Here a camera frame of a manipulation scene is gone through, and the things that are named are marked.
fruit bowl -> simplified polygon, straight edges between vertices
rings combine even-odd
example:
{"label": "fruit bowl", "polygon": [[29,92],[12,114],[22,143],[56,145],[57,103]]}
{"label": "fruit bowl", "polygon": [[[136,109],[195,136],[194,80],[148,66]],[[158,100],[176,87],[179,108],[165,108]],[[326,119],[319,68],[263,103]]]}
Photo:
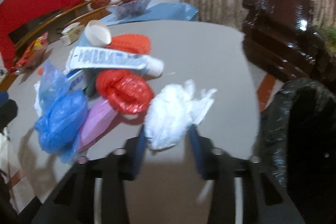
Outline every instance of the fruit bowl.
{"label": "fruit bowl", "polygon": [[150,2],[151,0],[133,0],[127,3],[108,6],[106,10],[115,14],[117,20],[120,20],[142,15]]}

wooden furniture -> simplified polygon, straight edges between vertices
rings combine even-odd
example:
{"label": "wooden furniture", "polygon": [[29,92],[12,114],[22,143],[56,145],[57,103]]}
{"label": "wooden furniture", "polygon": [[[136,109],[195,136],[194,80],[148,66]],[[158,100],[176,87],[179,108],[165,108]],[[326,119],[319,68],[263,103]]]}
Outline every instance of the wooden furniture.
{"label": "wooden furniture", "polygon": [[[201,89],[217,88],[214,103],[199,126],[200,134],[211,138],[232,156],[247,159],[252,154],[259,111],[255,86],[241,50],[244,38],[241,32],[223,25],[173,20],[125,23],[108,28],[112,36],[139,33],[151,39],[151,55],[165,63],[163,75],[148,81],[155,94],[167,84],[183,84],[188,79],[195,81],[197,97]],[[72,48],[73,44],[63,47],[60,42],[52,43],[47,49],[52,49],[50,62],[64,69]],[[41,150],[38,134],[32,129],[37,120],[33,85],[40,76],[36,70],[21,83],[22,78],[20,75],[8,91],[19,109],[8,131],[23,172],[43,202],[70,165]],[[143,115],[118,115],[108,129],[110,132],[88,150],[87,157],[98,159],[123,147],[125,139],[137,135],[142,123]],[[171,149],[158,153],[146,151],[137,180],[124,183],[131,223],[207,222],[211,182],[205,185],[197,174],[190,149],[188,139],[183,139]],[[237,190],[238,212],[241,202]]]}
{"label": "wooden furniture", "polygon": [[91,20],[102,19],[103,17],[106,17],[107,15],[110,14],[110,12],[106,10],[106,7],[112,6],[112,5],[117,5],[119,3],[120,3],[120,0],[112,2],[109,5],[100,7],[98,9],[96,9],[96,10],[92,10],[92,11],[88,12],[87,14],[81,15],[81,16],[79,16],[79,17],[71,20],[70,22],[68,22],[67,24],[65,24],[65,27],[67,27],[70,24],[75,23],[75,22],[80,22],[81,25],[87,25]]}
{"label": "wooden furniture", "polygon": [[[118,4],[120,1],[115,1],[110,3],[107,6],[98,8],[96,10],[92,10],[88,12],[87,5],[90,4],[93,0],[84,1],[75,7],[72,7],[68,10],[61,10],[56,15],[52,15],[51,17],[47,18],[43,22],[41,22],[36,28],[29,31],[25,36],[23,36],[17,43],[16,43],[16,56],[17,58],[21,58],[22,54],[26,50],[29,43],[31,43],[34,39],[36,39],[43,30],[47,29],[51,24],[55,23],[60,18],[63,18],[69,15],[71,12],[74,13],[75,19],[70,21],[65,25],[68,26],[74,22],[80,22],[83,25],[86,25],[90,20],[93,19],[101,19],[110,13],[106,10],[106,7],[109,5]],[[11,84],[16,79],[15,75],[8,75],[3,82],[0,83],[0,91],[8,90]]]}
{"label": "wooden furniture", "polygon": [[312,25],[311,0],[243,0],[247,58],[282,81],[312,77],[326,84],[336,68]]}

toothpaste tube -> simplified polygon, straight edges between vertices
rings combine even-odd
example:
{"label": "toothpaste tube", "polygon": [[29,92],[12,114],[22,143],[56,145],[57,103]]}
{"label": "toothpaste tube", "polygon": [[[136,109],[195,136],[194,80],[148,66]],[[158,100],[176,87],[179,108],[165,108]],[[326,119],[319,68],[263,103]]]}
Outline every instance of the toothpaste tube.
{"label": "toothpaste tube", "polygon": [[154,77],[161,75],[164,63],[149,55],[131,54],[98,47],[75,47],[70,69],[134,69]]}

tissue box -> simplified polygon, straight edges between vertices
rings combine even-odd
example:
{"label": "tissue box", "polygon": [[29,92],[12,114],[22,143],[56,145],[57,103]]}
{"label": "tissue box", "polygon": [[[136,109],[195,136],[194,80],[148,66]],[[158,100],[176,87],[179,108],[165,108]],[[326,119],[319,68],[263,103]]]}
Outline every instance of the tissue box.
{"label": "tissue box", "polygon": [[84,25],[78,25],[78,26],[72,27],[66,30],[66,32],[63,31],[62,33],[66,33],[66,35],[61,37],[63,45],[69,46],[70,44],[75,42],[83,31],[84,31]]}
{"label": "tissue box", "polygon": [[89,70],[81,69],[71,71],[66,77],[70,82],[70,91],[72,91],[86,89],[93,75]]}

snack bag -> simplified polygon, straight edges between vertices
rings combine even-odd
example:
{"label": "snack bag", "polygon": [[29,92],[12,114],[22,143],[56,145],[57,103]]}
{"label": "snack bag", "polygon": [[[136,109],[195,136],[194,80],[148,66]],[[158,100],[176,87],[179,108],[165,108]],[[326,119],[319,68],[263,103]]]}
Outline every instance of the snack bag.
{"label": "snack bag", "polygon": [[21,59],[12,68],[11,72],[15,75],[25,73],[27,70],[34,70],[42,62],[42,57],[48,47],[48,32],[34,40],[25,50]]}

